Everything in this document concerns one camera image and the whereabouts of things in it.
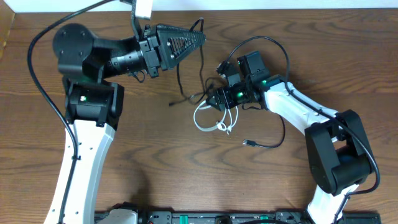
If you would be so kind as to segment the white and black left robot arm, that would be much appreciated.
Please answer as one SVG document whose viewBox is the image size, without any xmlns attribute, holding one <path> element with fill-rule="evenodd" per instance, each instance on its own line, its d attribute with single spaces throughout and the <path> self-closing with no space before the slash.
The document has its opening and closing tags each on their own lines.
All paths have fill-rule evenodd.
<svg viewBox="0 0 398 224">
<path fill-rule="evenodd" d="M 101 39 L 81 24 L 53 39 L 65 89 L 65 152 L 47 223 L 93 223 L 105 157 L 123 110 L 124 88 L 109 78 L 157 77 L 205 43 L 198 30 L 159 24 L 134 37 Z"/>
</svg>

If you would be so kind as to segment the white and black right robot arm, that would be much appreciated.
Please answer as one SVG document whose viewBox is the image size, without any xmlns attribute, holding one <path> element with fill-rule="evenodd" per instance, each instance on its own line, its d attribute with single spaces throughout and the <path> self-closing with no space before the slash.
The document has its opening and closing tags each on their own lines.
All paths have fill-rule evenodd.
<svg viewBox="0 0 398 224">
<path fill-rule="evenodd" d="M 370 174 L 378 174 L 359 115 L 324 107 L 299 92 L 287 77 L 271 75 L 259 52 L 222 62 L 217 73 L 227 84 L 213 91 L 205 103 L 220 111 L 257 103 L 297 128 L 307 146 L 311 175 L 317 184 L 307 213 L 313 223 L 337 223 L 357 188 Z"/>
</svg>

